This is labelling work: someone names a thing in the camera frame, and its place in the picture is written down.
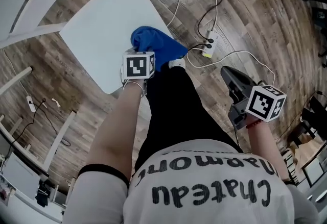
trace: white extension socket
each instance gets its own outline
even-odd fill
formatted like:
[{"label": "white extension socket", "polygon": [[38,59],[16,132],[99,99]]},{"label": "white extension socket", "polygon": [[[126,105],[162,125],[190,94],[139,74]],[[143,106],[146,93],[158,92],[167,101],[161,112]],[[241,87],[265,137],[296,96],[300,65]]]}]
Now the white extension socket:
[{"label": "white extension socket", "polygon": [[32,97],[31,96],[26,96],[26,100],[30,106],[31,112],[36,112],[35,105],[33,103]]},{"label": "white extension socket", "polygon": [[217,44],[218,44],[218,38],[219,38],[219,34],[215,31],[209,31],[209,34],[208,34],[208,39],[212,39],[214,42],[213,43],[210,43],[211,44],[211,48],[208,48],[208,47],[204,47],[204,51],[202,52],[202,55],[205,56],[205,57],[208,57],[208,58],[212,58],[213,54],[214,54],[214,51],[217,47]]}]

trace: foot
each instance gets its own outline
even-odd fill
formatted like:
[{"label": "foot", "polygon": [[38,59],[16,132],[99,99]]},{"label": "foot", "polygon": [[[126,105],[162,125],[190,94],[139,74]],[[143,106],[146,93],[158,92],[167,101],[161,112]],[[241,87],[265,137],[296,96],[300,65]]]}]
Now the foot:
[{"label": "foot", "polygon": [[170,61],[168,63],[169,69],[171,69],[172,67],[183,67],[185,69],[185,60],[184,59],[176,59],[174,61]]}]

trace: blue cloth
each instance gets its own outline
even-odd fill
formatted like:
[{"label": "blue cloth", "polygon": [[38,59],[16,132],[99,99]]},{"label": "blue cloth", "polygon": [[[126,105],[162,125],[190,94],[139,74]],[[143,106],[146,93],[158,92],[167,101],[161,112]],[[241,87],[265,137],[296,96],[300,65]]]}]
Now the blue cloth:
[{"label": "blue cloth", "polygon": [[137,28],[131,36],[131,43],[137,52],[155,52],[155,69],[160,71],[161,66],[176,60],[188,53],[188,49],[174,39],[149,26]]}]

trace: person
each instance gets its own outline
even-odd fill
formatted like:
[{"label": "person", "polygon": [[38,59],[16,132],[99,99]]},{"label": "person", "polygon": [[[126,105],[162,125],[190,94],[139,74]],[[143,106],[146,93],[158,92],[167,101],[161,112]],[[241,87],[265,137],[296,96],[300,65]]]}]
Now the person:
[{"label": "person", "polygon": [[125,84],[98,129],[63,224],[317,223],[268,125],[247,116],[252,154],[244,154],[204,109],[183,59],[148,80],[152,117],[131,178],[143,91],[142,80]]}]

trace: red bracelet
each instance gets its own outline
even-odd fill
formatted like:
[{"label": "red bracelet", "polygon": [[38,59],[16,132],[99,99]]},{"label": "red bracelet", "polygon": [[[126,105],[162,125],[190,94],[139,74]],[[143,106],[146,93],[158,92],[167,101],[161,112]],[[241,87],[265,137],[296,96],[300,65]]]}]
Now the red bracelet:
[{"label": "red bracelet", "polygon": [[253,126],[258,125],[260,122],[262,122],[262,120],[257,119],[255,122],[250,123],[249,125],[247,125],[246,128],[247,128],[247,129],[250,129],[250,128],[252,128]]}]

